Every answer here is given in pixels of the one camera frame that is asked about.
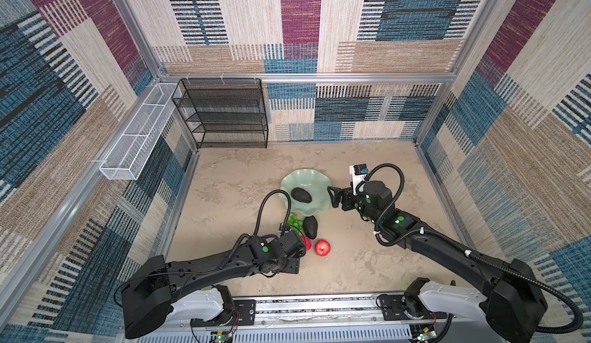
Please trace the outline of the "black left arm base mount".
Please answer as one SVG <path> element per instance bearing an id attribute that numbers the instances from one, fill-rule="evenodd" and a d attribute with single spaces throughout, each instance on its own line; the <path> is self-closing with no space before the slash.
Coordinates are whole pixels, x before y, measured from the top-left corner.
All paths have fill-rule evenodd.
<path id="1" fill-rule="evenodd" d="M 255 299 L 236 299 L 232 297 L 229 289 L 218 289 L 218 292 L 222 298 L 221 312 L 216 317 L 206 320 L 201 318 L 192 318 L 190 320 L 190 326 L 192 328 L 254 325 L 256 313 Z"/>

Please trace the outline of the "dark avocado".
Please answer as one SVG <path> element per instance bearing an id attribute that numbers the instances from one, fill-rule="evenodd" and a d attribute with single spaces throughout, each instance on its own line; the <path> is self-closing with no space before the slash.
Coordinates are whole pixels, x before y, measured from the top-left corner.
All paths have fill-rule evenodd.
<path id="1" fill-rule="evenodd" d="M 318 221 L 314 216 L 305 217 L 303 220 L 303 231 L 307 238 L 314 240 L 318 235 Z"/>
<path id="2" fill-rule="evenodd" d="M 300 203 L 309 204 L 312 202 L 312 195 L 303 188 L 296 187 L 292 189 L 290 195 L 294 201 Z"/>

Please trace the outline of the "green grape bunch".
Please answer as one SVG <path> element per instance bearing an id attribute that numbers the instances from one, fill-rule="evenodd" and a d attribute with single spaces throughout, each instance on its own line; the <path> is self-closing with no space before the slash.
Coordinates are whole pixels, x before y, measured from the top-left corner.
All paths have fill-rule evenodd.
<path id="1" fill-rule="evenodd" d="M 289 213 L 287 228 L 290 231 L 296 231 L 300 233 L 300 235 L 304 236 L 305 232 L 303 230 L 303 221 L 299 219 L 298 215 L 294 212 Z"/>

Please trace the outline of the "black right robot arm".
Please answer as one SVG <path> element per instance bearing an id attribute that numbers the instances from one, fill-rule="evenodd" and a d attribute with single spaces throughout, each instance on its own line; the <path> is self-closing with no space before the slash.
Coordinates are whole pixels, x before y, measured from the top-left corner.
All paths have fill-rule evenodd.
<path id="1" fill-rule="evenodd" d="M 355 210 L 374 225 L 376 239 L 385 247 L 398 245 L 419 253 L 468 281 L 483 296 L 476 309 L 485 322 L 509 342 L 528 342 L 536 332 L 548 304 L 535 275 L 523 261 L 511 262 L 473 251 L 436 231 L 415 215 L 396 206 L 401 190 L 392 192 L 382 181 L 366 181 L 360 188 L 327 191 L 332 206 Z"/>

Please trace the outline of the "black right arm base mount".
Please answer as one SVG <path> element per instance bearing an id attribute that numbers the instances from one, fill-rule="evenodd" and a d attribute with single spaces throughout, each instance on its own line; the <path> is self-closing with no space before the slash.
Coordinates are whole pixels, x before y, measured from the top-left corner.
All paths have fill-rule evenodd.
<path id="1" fill-rule="evenodd" d="M 448 317 L 446 312 L 431 312 L 415 297 L 403 294 L 381 294 L 375 299 L 385 321 L 441 320 Z"/>

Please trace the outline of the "red apple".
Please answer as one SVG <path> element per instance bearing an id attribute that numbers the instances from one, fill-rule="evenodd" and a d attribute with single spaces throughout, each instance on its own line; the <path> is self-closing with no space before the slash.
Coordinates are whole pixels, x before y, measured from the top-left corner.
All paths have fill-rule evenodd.
<path id="1" fill-rule="evenodd" d="M 315 244 L 315 253 L 320 257 L 326 257 L 331 252 L 331 244 L 328 241 L 320 239 Z"/>
<path id="2" fill-rule="evenodd" d="M 303 236 L 303 242 L 306 246 L 306 250 L 309 251 L 312 248 L 312 242 L 309 238 L 307 238 L 306 236 Z"/>

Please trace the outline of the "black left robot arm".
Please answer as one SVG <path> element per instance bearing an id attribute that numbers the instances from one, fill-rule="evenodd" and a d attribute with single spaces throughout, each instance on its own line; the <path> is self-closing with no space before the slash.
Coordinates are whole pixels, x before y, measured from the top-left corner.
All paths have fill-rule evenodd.
<path id="1" fill-rule="evenodd" d="M 172 314 L 175 302 L 205 287 L 253 275 L 296 274 L 306 252 L 302 236 L 290 231 L 281 237 L 242 234 L 230 250 L 189 261 L 152 257 L 117 289 L 125 337 L 141 338 L 154 332 Z"/>

